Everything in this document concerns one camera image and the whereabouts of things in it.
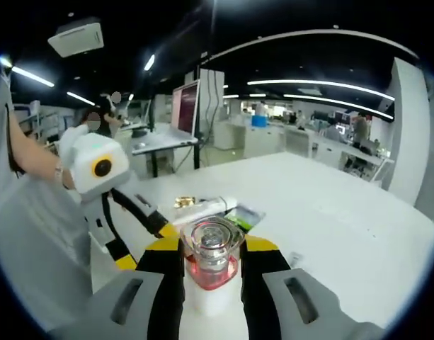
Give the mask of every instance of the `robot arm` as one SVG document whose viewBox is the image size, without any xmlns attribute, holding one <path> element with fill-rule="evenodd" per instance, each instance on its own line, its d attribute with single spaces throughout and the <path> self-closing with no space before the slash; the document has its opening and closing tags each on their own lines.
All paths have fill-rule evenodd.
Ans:
<svg viewBox="0 0 434 340">
<path fill-rule="evenodd" d="M 136 261 L 118 234 L 108 201 L 131 212 L 157 238 L 176 234 L 174 227 L 143 194 L 142 184 L 130 171 L 129 160 L 115 140 L 88 133 L 86 125 L 69 128 L 59 141 L 59 155 L 71 171 L 89 234 L 101 250 L 109 253 L 121 269 L 135 269 Z"/>
</svg>

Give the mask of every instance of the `monitor screen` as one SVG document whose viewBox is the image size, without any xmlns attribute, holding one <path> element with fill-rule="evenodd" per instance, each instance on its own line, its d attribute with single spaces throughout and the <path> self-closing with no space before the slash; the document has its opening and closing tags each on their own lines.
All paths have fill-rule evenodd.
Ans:
<svg viewBox="0 0 434 340">
<path fill-rule="evenodd" d="M 199 82 L 182 86 L 173 92 L 171 124 L 191 135 L 195 134 Z"/>
</svg>

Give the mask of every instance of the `ceiling air conditioner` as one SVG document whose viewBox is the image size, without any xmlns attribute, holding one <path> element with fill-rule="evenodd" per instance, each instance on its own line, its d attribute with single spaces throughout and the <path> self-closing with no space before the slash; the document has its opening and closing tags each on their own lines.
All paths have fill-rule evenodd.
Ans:
<svg viewBox="0 0 434 340">
<path fill-rule="evenodd" d="M 74 21 L 60 26 L 48 43 L 63 58 L 102 48 L 101 25 L 97 18 Z"/>
</svg>

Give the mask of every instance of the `blue container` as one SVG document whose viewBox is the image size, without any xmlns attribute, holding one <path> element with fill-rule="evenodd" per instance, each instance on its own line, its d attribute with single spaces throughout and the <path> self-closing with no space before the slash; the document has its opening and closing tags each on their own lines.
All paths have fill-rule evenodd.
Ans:
<svg viewBox="0 0 434 340">
<path fill-rule="evenodd" d="M 251 125 L 264 128 L 267 126 L 267 116 L 264 115 L 253 115 L 251 116 Z"/>
</svg>

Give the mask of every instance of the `ceiling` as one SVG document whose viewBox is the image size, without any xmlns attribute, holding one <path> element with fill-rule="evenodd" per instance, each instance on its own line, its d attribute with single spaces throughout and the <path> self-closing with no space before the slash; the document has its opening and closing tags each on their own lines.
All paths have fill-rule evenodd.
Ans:
<svg viewBox="0 0 434 340">
<path fill-rule="evenodd" d="M 211 25 L 212 0 L 158 0 L 142 6 L 96 6 L 92 10 L 33 5 L 18 6 L 11 14 L 11 25 L 1 35 L 2 51 L 16 59 L 16 65 L 55 83 L 47 88 L 30 79 L 12 78 L 14 101 L 40 99 L 46 105 L 86 106 L 65 93 L 72 91 L 93 100 L 100 93 L 119 91 L 135 98 L 152 91 L 168 92 L 181 85 L 183 73 L 193 62 L 197 51 L 215 54 L 259 37 L 298 30 L 356 30 L 393 40 L 413 50 L 420 57 L 383 42 L 347 35 L 303 35 L 263 42 L 212 60 L 205 67 L 225 72 L 229 88 L 225 94 L 267 94 L 282 98 L 283 94 L 303 94 L 298 88 L 318 89 L 325 98 L 333 98 L 377 109 L 381 98 L 359 91 L 332 86 L 262 85 L 246 82 L 261 79 L 314 79 L 338 81 L 379 92 L 385 92 L 391 79 L 394 57 L 401 57 L 422 67 L 433 67 L 434 9 L 390 1 L 372 0 L 365 4 L 338 0 L 217 0 L 215 19 Z M 186 27 L 184 15 L 195 12 L 211 36 L 202 28 L 171 39 L 178 26 Z M 79 18 L 100 18 L 105 47 L 86 54 L 61 58 L 47 43 L 58 26 Z M 181 51 L 182 58 L 174 55 Z M 174 55 L 169 63 L 159 58 L 150 72 L 143 67 L 153 53 Z M 153 87 L 149 79 L 169 78 Z"/>
</svg>

